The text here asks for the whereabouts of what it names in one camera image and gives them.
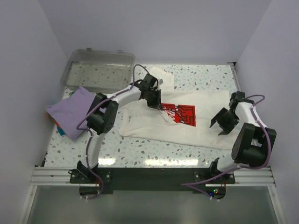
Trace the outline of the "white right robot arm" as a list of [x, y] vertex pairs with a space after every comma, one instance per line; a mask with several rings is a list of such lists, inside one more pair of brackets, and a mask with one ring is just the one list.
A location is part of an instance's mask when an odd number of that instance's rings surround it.
[[228, 174], [241, 168], [261, 169], [268, 165], [277, 132], [268, 128], [257, 114], [256, 105], [265, 99], [263, 95], [260, 97], [261, 100], [254, 102], [244, 92], [234, 92], [229, 109], [222, 108], [211, 119], [210, 126], [217, 123], [222, 129], [220, 135], [230, 134], [238, 124], [242, 127], [232, 146], [231, 157], [215, 159], [208, 173]]

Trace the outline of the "white Coca-Cola t-shirt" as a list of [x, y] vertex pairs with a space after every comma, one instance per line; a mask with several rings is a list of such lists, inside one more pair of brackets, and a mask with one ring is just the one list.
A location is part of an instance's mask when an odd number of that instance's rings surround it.
[[231, 150], [240, 128], [221, 135], [211, 119], [229, 103], [228, 91], [176, 91], [174, 75], [153, 67], [150, 74], [162, 80], [162, 110], [147, 106], [144, 99], [122, 108], [119, 135], [157, 140], [181, 145]]

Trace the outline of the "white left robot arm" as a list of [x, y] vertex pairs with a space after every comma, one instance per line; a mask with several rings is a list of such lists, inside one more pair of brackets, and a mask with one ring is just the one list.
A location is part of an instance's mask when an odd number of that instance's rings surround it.
[[84, 118], [87, 127], [83, 128], [80, 122], [77, 126], [78, 130], [86, 130], [90, 134], [90, 139], [86, 145], [85, 158], [77, 163], [77, 170], [88, 176], [96, 173], [98, 167], [98, 157], [100, 148], [105, 135], [113, 128], [117, 112], [125, 105], [144, 99], [149, 108], [162, 110], [161, 103], [161, 79], [157, 79], [151, 74], [133, 82], [125, 89], [112, 93], [98, 93]]

